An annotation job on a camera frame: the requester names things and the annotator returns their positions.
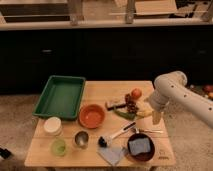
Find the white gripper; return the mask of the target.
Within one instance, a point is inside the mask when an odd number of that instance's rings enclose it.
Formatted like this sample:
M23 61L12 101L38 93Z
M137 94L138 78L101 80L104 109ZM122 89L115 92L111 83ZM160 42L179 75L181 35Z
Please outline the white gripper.
M150 106L155 110L152 112L152 123L157 125L161 118L161 111L169 104L170 97L166 94L163 94L159 90L154 90L151 95L148 97L148 102Z

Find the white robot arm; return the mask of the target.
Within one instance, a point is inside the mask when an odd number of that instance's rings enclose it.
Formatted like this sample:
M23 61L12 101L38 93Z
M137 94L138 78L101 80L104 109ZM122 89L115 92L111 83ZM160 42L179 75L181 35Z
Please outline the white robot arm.
M156 112L161 112L172 99L213 129L213 101L190 91L186 85L187 76L182 71L157 76L155 89L148 97L150 106Z

